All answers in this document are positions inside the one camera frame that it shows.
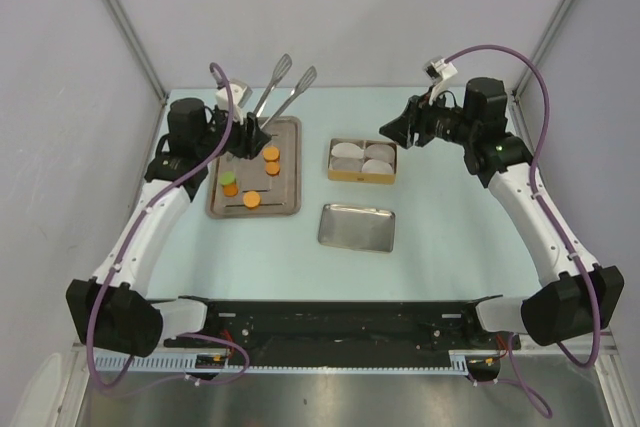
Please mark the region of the green cookie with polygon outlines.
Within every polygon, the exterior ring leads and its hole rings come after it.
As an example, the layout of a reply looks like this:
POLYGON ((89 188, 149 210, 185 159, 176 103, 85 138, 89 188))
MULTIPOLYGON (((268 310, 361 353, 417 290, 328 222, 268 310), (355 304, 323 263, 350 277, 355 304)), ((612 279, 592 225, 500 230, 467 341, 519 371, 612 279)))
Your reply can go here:
POLYGON ((233 171, 226 171, 219 175, 218 182, 222 186, 232 185, 236 182, 236 176, 233 171))

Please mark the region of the steel tongs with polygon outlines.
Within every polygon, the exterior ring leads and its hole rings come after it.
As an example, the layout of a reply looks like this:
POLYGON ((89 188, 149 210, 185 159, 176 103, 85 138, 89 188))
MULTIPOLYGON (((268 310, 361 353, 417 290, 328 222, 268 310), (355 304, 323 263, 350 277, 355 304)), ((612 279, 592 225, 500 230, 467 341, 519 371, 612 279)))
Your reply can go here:
POLYGON ((293 60, 291 55, 284 53, 276 61, 269 82, 252 110, 253 115, 260 121, 262 128, 266 128, 280 118, 318 78, 316 66, 311 65, 292 87, 285 89, 283 87, 283 81, 289 74, 292 66, 293 60))

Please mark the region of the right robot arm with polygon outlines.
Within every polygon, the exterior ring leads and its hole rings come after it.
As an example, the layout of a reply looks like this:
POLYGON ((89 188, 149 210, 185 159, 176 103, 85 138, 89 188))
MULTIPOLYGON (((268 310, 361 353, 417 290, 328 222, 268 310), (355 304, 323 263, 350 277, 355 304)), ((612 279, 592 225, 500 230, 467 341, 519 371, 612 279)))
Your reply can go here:
POLYGON ((609 325, 624 287, 619 268, 602 266, 549 198, 530 150, 507 130, 507 103, 502 81, 478 77, 467 82, 463 105, 414 95, 379 129, 404 149, 436 138, 461 146, 468 172, 507 212, 532 258, 540 290, 523 299, 477 302, 475 314, 461 323, 473 348, 486 347, 498 331, 527 334, 541 346, 593 333, 609 325))

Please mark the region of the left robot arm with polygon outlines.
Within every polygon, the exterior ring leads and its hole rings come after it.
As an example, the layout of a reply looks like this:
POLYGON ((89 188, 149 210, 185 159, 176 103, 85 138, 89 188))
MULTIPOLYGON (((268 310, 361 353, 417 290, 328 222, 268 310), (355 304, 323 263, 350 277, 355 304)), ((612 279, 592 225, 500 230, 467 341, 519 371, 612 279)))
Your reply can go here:
POLYGON ((271 137, 254 113, 232 120, 226 109, 209 108, 198 98, 173 102, 167 125, 145 172, 138 205, 114 248, 89 279, 72 281, 66 291, 77 335, 87 347, 147 357, 163 341, 182 334, 202 347, 220 337, 221 323, 207 313, 204 301, 152 302, 148 286, 209 164, 226 153, 253 159, 271 137))

